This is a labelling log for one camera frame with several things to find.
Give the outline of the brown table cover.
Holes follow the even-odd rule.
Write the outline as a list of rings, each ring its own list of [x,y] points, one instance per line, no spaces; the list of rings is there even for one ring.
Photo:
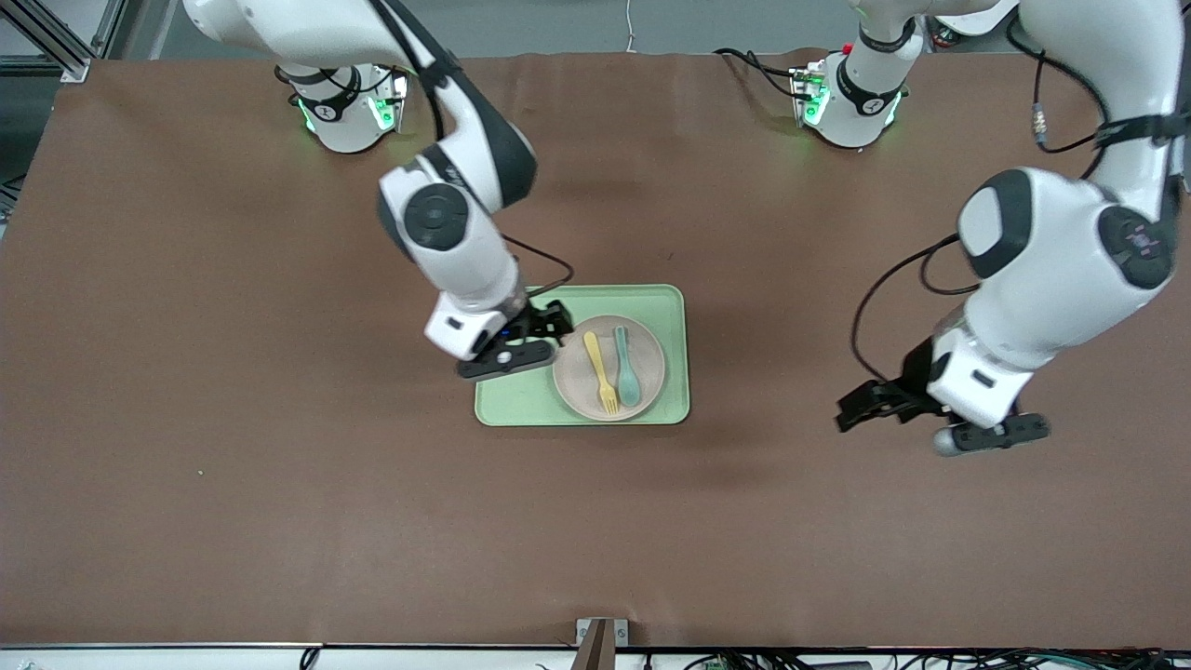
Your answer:
[[[540,156],[503,231],[682,292],[688,418],[478,422],[376,220],[420,100],[336,155],[267,62],[107,60],[0,243],[0,643],[1191,649],[1191,198],[1170,287],[1025,387],[1050,438],[834,424],[872,281],[996,171],[1086,165],[1034,148],[1029,60],[923,57],[860,154],[715,56],[464,73]]]

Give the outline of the thin aluminium frame post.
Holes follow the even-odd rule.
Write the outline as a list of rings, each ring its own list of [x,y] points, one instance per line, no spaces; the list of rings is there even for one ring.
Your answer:
[[[114,52],[116,30],[119,29],[131,0],[92,0],[100,13],[91,46],[98,57],[106,60]]]

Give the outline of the white wheeled background machine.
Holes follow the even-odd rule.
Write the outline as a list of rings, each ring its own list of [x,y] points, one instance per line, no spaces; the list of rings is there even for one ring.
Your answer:
[[[966,39],[990,35],[1018,6],[1018,0],[997,0],[989,10],[969,14],[927,17],[925,29],[934,50],[952,49]]]

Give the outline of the aluminium frame post with foot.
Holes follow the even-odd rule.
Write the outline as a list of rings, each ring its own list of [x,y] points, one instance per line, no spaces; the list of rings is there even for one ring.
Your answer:
[[[51,76],[60,71],[63,84],[85,84],[95,51],[46,4],[0,0],[0,17],[40,51],[40,56],[0,55],[0,76]]]

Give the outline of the beige round plate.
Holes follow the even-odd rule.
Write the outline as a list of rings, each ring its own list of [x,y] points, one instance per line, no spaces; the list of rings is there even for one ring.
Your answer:
[[[618,359],[616,355],[613,330],[625,326],[629,336],[631,364],[641,386],[641,403],[628,408],[622,406],[615,417],[609,417],[601,408],[596,372],[584,351],[582,336],[594,331],[600,342],[601,353],[607,377],[617,392]],[[642,419],[646,412],[661,397],[666,384],[667,362],[665,350],[656,336],[643,324],[626,317],[590,317],[579,323],[576,331],[567,336],[553,364],[553,376],[556,390],[563,402],[585,420],[596,422],[629,422]]]

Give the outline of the yellow plastic fork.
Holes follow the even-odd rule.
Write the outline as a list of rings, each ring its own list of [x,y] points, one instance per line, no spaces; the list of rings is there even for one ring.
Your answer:
[[[601,408],[609,417],[615,417],[621,411],[621,399],[618,399],[617,392],[609,381],[607,367],[605,367],[598,336],[596,336],[594,331],[586,331],[584,332],[582,342],[584,351],[588,355],[593,372],[596,372]]]

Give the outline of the light green rectangular tray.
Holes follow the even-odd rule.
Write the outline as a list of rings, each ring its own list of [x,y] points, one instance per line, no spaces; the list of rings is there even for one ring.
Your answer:
[[[667,377],[661,397],[651,403],[642,419],[604,424],[671,425],[682,422],[690,415],[688,323],[682,292],[676,286],[562,286],[536,298],[534,305],[544,306],[553,300],[562,301],[570,309],[575,331],[578,324],[590,317],[626,317],[649,328],[665,350]],[[553,364],[480,382],[474,397],[478,420],[494,427],[601,424],[585,420],[563,402],[555,387]]]

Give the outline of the grey base connector plate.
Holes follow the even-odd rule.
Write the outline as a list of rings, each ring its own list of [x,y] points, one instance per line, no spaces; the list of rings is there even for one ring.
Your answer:
[[[376,119],[381,132],[398,132],[403,123],[403,113],[409,98],[409,77],[400,68],[373,65],[375,77],[372,84],[366,84],[363,93]]]
[[[827,60],[816,60],[790,68],[790,92],[799,127],[817,127],[830,99],[827,84]]]

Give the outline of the teal plastic spoon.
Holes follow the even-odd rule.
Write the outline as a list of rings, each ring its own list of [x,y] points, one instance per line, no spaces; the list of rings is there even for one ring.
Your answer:
[[[621,395],[621,403],[628,408],[637,407],[642,397],[641,382],[631,364],[628,328],[617,326],[613,330],[613,336],[618,359],[617,392]]]

